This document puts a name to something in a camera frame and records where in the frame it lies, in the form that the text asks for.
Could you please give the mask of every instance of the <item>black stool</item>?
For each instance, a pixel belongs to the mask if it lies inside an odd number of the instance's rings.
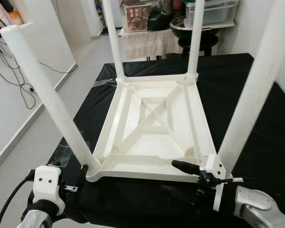
[[[202,35],[200,39],[199,51],[204,51],[205,56],[211,56],[212,47],[219,41],[219,38],[215,35]],[[182,57],[187,57],[190,52],[191,40],[186,38],[180,38],[178,41],[179,46],[183,48]]]

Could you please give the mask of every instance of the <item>silver metal part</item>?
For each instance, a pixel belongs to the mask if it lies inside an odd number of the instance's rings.
[[[17,228],[51,228],[53,225],[49,215],[41,210],[29,210]]]
[[[236,208],[234,211],[235,216],[240,215],[242,206],[244,204],[261,210],[271,209],[271,202],[265,193],[256,190],[247,189],[242,186],[237,187],[235,201],[236,201]]]
[[[203,160],[201,161],[201,164],[199,165],[199,170],[204,179],[207,179],[206,163],[207,163],[207,158],[203,157]]]
[[[66,191],[68,191],[68,192],[77,192],[78,187],[65,185],[65,186],[64,186],[64,190],[66,190]]]
[[[234,215],[254,228],[285,228],[285,215],[264,192],[237,187]]]

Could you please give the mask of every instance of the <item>table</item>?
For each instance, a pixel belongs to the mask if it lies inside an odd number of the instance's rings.
[[[172,33],[171,29],[153,32],[125,32],[122,28],[119,37],[122,39],[127,58],[182,53],[182,48],[178,45],[178,38]]]
[[[199,58],[198,88],[217,151],[252,62],[249,54]],[[183,74],[187,65],[185,59],[166,59],[124,63],[124,70],[127,76]],[[89,141],[91,151],[95,148],[116,89],[112,80],[115,77],[114,65],[105,64],[97,79],[102,83],[91,89],[74,118],[84,139]],[[57,151],[50,162],[57,161],[54,159]],[[80,165],[72,155],[63,168],[63,179],[68,185],[75,185],[79,169]],[[233,175],[270,180],[285,187],[285,94],[277,83],[271,89]],[[72,218],[82,223],[89,221],[119,228],[250,227],[242,219],[211,209],[196,215],[190,205],[160,191],[161,184],[177,187],[192,196],[196,189],[193,183],[105,177],[95,183],[86,182],[77,205],[67,207],[57,219]],[[270,194],[285,213],[285,192],[282,189],[266,182],[242,185]]]

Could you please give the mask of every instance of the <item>chair leg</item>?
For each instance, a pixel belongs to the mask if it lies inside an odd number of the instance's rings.
[[[212,47],[206,48],[204,56],[211,56],[211,55],[212,55]]]
[[[188,53],[189,53],[189,49],[188,48],[183,48],[181,57],[182,58],[188,57]]]

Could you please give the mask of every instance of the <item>baseboard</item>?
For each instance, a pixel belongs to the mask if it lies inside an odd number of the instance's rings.
[[[99,33],[98,33],[98,35],[97,36],[92,36],[91,37],[91,40],[93,40],[93,39],[98,39],[100,36],[101,36],[101,33],[102,33],[103,31],[101,30]]]
[[[70,68],[69,73],[66,73],[60,81],[56,84],[54,89],[56,91],[59,91],[59,89],[64,85],[64,83],[68,80],[68,78],[72,75],[73,70],[77,67],[77,64],[74,63],[74,65]],[[1,151],[0,153],[0,166],[4,163],[4,161],[7,159],[7,157],[10,155],[10,153],[14,150],[14,148],[17,146],[17,144],[20,142],[20,140],[23,138],[23,136],[26,134],[26,132],[30,129],[30,127],[33,125],[33,123],[37,120],[37,118],[40,116],[42,111],[45,109],[43,104],[39,104],[39,106],[34,110],[32,115],[27,119],[27,121],[19,128],[19,130],[16,132],[16,134],[12,137],[12,139],[9,141],[9,143],[6,145],[6,147]]]

